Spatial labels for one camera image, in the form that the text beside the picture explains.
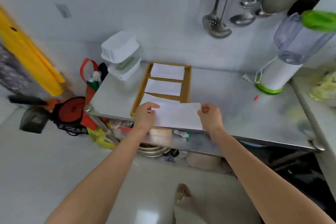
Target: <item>left hand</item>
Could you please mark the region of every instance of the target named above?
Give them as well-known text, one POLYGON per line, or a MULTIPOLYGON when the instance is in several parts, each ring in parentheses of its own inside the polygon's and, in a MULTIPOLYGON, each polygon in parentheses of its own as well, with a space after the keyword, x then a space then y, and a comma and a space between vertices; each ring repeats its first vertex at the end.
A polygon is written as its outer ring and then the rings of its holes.
POLYGON ((144 130, 147 133, 151 128, 153 128, 156 119, 156 112, 148 112, 152 108, 160 108, 160 106, 155 103, 147 102, 138 107, 135 113, 134 129, 144 130))

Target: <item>leg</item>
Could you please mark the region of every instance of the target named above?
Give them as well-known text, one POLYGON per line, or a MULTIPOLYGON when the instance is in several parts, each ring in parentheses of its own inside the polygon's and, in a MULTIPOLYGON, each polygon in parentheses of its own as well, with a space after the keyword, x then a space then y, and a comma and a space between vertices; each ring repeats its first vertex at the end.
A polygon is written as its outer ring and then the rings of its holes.
POLYGON ((189 188, 182 183, 175 193, 174 215, 176 224, 207 224, 196 212, 189 188))

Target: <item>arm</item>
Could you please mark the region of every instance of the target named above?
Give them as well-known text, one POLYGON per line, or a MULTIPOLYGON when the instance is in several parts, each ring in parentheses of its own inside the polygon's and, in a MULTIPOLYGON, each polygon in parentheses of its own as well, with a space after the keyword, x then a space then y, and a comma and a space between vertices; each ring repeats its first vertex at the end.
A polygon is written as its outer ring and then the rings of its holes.
POLYGON ((145 103, 138 107, 135 123, 127 138, 84 178, 52 212, 46 224, 103 224, 114 205, 140 142, 153 127, 160 106, 145 103))
POLYGON ((225 132, 218 107, 202 104, 198 115, 266 224, 335 224, 315 203, 225 132))

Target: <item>hand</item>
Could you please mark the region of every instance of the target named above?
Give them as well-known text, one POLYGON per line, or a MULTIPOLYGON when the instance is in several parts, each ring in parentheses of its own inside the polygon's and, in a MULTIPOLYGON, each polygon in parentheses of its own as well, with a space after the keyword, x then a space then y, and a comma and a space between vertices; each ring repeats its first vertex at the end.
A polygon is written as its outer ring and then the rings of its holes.
POLYGON ((133 129, 143 130, 146 133, 153 128, 156 118, 156 112, 151 111, 152 108, 160 108, 158 104, 147 102, 138 107, 135 113, 135 122, 133 129))
POLYGON ((209 133, 215 129, 223 129, 222 114, 218 107, 213 104, 202 104, 201 109, 197 111, 203 128, 209 133))

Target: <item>wooden tray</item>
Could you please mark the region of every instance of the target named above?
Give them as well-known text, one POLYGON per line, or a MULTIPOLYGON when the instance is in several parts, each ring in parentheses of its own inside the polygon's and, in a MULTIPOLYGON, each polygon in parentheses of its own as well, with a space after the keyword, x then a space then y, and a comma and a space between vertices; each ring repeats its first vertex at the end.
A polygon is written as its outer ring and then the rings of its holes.
POLYGON ((174 79, 166 79, 166 78, 157 78, 157 77, 151 77, 151 70, 153 67, 154 62, 149 63, 148 68, 145 73, 145 77, 143 78, 143 81, 140 85, 138 94, 136 96, 136 99, 134 101, 132 110, 131 110, 131 117, 135 117, 135 112, 137 111, 138 106, 141 103, 142 97, 145 94, 145 88, 147 85, 147 80, 153 79, 157 81, 166 81, 166 82, 181 82, 181 94, 180 96, 171 96, 171 95, 163 95, 163 94, 156 94, 156 93, 147 93, 149 95, 159 97, 159 98, 166 98, 171 100, 177 100, 181 103, 189 103, 190 101, 190 81, 191 81, 191 66, 183 65, 183 64, 175 64, 175 63, 161 63, 161 62, 155 62, 158 64, 165 64, 165 65, 174 65, 174 66, 184 66, 184 78, 183 81, 181 80, 174 80, 174 79))

